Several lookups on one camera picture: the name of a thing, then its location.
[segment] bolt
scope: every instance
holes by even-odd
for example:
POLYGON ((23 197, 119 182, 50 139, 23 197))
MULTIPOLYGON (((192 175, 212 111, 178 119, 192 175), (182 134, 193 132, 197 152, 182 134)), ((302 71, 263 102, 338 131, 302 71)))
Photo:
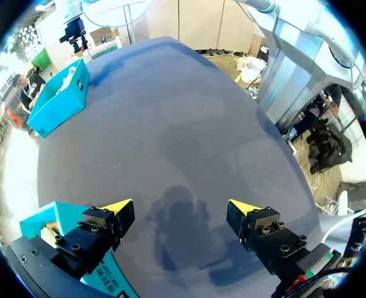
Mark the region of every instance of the bolt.
POLYGON ((277 222, 277 228, 278 229, 282 229, 285 227, 285 223, 284 222, 277 222))
POLYGON ((99 228, 99 227, 97 227, 96 225, 94 225, 94 226, 92 226, 92 227, 91 227, 91 231, 92 231, 94 234, 96 234, 96 235, 100 234, 100 228, 99 228))
POLYGON ((21 264, 25 264, 27 262, 27 257, 26 256, 21 256, 19 261, 20 261, 21 264))
POLYGON ((72 245, 72 246, 71 246, 71 249, 72 249, 75 253, 77 253, 78 251, 80 251, 80 250, 81 250, 81 246, 80 246, 79 244, 74 244, 74 245, 72 245))
POLYGON ((30 251, 30 254, 31 254, 31 256, 37 256, 38 255, 38 251, 37 250, 31 250, 30 251))
POLYGON ((55 235, 54 239, 56 240, 56 243, 62 243, 64 241, 64 237, 61 235, 55 235))
POLYGON ((283 253, 286 253, 287 251, 289 251, 289 246, 288 246, 288 245, 282 245, 282 246, 280 247, 280 249, 281 249, 281 251, 282 251, 283 253))
POLYGON ((262 227, 262 234, 263 235, 267 235, 270 233, 270 228, 269 227, 262 227))

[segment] man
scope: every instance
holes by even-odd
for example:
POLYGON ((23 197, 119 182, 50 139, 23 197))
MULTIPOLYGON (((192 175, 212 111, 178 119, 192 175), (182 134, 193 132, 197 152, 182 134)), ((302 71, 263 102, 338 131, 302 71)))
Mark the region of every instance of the man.
POLYGON ((33 73, 29 79, 21 74, 17 74, 13 78, 12 85, 17 88, 22 88, 21 108, 23 108, 23 110, 30 113, 40 92, 43 90, 45 83, 46 82, 37 73, 33 73))
POLYGON ((303 120, 296 123, 288 132, 288 139, 298 138, 307 129, 313 127, 319 116, 321 119, 328 119, 333 115, 337 117, 339 113, 340 101, 342 98, 342 87, 332 84, 321 91, 315 100, 310 103, 304 112, 303 120))

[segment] teal box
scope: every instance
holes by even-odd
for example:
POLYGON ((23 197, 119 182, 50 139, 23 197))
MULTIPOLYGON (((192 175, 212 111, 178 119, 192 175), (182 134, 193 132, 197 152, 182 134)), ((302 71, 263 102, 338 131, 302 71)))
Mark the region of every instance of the teal box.
POLYGON ((89 77, 90 73, 83 59, 75 61, 56 74, 45 84, 39 94, 28 118, 28 126, 44 138, 66 120, 82 111, 86 104, 89 77), (69 85, 56 94, 71 66, 75 66, 76 70, 69 85))

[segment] blue table surface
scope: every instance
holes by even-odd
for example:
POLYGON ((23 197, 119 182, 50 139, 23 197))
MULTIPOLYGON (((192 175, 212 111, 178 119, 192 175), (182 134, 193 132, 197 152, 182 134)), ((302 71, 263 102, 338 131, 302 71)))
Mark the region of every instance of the blue table surface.
POLYGON ((313 197, 256 103, 214 64, 162 37, 88 63, 86 109, 39 150, 39 204, 132 198, 116 260, 142 297, 269 297, 279 280, 226 222, 228 199, 272 206, 320 238, 313 197))

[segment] cardboard box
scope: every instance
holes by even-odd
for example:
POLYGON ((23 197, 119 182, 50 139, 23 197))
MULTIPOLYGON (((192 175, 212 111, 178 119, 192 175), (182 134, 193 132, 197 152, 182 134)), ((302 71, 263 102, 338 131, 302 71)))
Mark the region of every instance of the cardboard box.
POLYGON ((114 40, 117 36, 119 36, 118 29, 111 30, 110 28, 100 28, 90 33, 90 36, 94 40, 94 44, 96 46, 114 40))

